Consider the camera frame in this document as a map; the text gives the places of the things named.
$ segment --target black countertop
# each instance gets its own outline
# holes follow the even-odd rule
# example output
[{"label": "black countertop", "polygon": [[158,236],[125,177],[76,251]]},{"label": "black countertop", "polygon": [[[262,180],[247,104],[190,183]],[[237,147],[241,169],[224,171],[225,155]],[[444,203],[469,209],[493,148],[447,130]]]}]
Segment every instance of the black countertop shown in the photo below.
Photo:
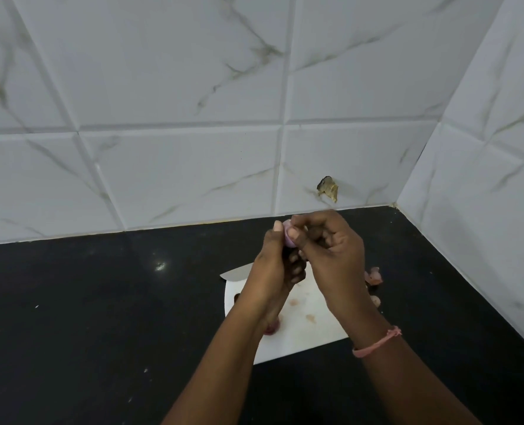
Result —
[{"label": "black countertop", "polygon": [[[341,213],[411,347],[484,423],[524,423],[523,339],[396,209]],[[272,222],[0,245],[0,424],[158,424]],[[254,367],[241,423],[307,421],[387,423],[348,339]]]}]

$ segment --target tiled wall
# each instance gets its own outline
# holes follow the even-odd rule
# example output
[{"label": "tiled wall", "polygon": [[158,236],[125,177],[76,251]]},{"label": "tiled wall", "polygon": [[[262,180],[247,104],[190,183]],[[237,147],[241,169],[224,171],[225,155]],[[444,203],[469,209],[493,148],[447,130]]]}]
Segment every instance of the tiled wall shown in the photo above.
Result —
[{"label": "tiled wall", "polygon": [[524,0],[505,0],[398,205],[524,336]]},{"label": "tiled wall", "polygon": [[501,2],[0,0],[0,241],[392,203]]}]

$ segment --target knife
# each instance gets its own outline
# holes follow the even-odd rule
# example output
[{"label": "knife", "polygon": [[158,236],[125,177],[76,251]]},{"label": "knife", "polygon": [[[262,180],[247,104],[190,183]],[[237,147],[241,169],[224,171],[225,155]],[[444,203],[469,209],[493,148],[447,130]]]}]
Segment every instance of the knife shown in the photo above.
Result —
[{"label": "knife", "polygon": [[227,271],[226,273],[221,274],[221,277],[228,282],[239,282],[244,279],[248,279],[248,275],[250,274],[250,270],[252,269],[252,264],[246,264],[242,267],[238,267],[237,269]]}]

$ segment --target white cutting board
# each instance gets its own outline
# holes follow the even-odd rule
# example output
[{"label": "white cutting board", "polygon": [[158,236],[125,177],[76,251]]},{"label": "white cutting board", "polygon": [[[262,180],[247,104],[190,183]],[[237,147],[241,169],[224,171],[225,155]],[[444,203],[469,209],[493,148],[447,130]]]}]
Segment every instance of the white cutting board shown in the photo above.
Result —
[{"label": "white cutting board", "polygon": [[[306,278],[291,290],[280,313],[280,330],[272,336],[263,336],[254,364],[285,357],[323,344],[346,338],[341,325],[329,311],[325,299],[307,263]],[[242,291],[246,280],[228,282],[224,289],[224,314],[234,305],[234,296]]]}]

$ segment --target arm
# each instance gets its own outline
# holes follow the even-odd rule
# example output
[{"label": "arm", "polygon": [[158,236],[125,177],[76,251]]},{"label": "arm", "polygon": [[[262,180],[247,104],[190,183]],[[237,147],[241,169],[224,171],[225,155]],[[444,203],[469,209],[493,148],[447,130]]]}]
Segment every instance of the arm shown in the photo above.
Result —
[{"label": "arm", "polygon": [[[376,310],[365,287],[362,239],[334,211],[295,215],[291,221],[289,237],[311,263],[327,306],[355,348],[384,337],[392,326]],[[401,336],[362,361],[393,423],[480,424]]]},{"label": "arm", "polygon": [[162,425],[238,422],[264,330],[280,313],[306,263],[297,250],[282,258],[283,225],[276,221],[254,260],[246,285]]}]

